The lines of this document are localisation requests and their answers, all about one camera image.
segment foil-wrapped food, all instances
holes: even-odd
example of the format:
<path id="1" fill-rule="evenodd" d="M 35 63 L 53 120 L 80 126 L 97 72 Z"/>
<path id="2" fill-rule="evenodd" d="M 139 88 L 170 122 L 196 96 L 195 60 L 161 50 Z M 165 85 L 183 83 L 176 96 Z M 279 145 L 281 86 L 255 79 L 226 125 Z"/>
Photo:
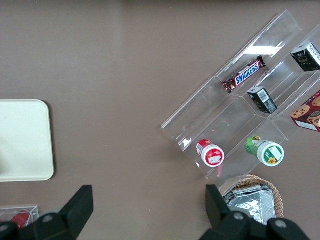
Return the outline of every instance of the foil-wrapped food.
<path id="1" fill-rule="evenodd" d="M 263 225 L 276 218 L 274 195 L 267 184 L 232 190 L 224 196 L 224 201 L 232 211 L 244 210 Z"/>

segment white tray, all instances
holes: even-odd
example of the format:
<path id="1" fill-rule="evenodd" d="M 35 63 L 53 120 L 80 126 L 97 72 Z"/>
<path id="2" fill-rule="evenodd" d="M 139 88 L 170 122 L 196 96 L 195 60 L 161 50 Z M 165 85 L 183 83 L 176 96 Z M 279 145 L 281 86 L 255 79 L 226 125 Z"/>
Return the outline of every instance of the white tray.
<path id="1" fill-rule="evenodd" d="M 54 174 L 49 108 L 40 100 L 0 100 L 0 182 Z"/>

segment gray tabletop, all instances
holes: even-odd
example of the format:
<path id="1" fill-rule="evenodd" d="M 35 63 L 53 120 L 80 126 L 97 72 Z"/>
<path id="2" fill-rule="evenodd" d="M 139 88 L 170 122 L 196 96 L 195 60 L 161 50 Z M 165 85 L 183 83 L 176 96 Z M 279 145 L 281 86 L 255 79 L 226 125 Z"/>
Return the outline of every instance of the gray tabletop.
<path id="1" fill-rule="evenodd" d="M 160 125 L 285 9 L 302 29 L 320 24 L 311 0 L 1 1 L 0 98 L 49 105 L 55 173 L 0 183 L 0 206 L 46 212 L 92 185 L 79 239 L 199 239 L 209 182 Z M 319 137 L 300 131 L 281 165 L 253 172 L 314 240 Z"/>

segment snickers bar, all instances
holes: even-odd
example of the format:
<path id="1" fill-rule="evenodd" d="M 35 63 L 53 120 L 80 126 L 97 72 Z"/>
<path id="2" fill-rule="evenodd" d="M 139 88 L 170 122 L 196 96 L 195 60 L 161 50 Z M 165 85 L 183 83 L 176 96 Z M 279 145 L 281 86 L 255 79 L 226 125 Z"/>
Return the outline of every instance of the snickers bar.
<path id="1" fill-rule="evenodd" d="M 228 93 L 238 87 L 241 83 L 250 78 L 253 74 L 258 72 L 266 64 L 262 56 L 258 56 L 255 61 L 250 62 L 245 68 L 241 69 L 235 76 L 222 83 Z"/>

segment red object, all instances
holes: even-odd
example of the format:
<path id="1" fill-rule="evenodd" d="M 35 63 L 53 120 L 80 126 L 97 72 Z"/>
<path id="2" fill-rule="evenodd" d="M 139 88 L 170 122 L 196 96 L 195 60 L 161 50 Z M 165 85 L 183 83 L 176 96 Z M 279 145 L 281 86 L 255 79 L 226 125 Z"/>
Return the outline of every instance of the red object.
<path id="1" fill-rule="evenodd" d="M 290 116 L 298 127 L 320 132 L 320 91 Z"/>
<path id="2" fill-rule="evenodd" d="M 225 159 L 222 149 L 208 139 L 199 141 L 196 145 L 196 151 L 209 167 L 218 167 Z"/>
<path id="3" fill-rule="evenodd" d="M 28 222 L 30 218 L 30 212 L 20 212 L 10 222 L 14 222 L 18 225 L 19 229 L 22 229 Z"/>

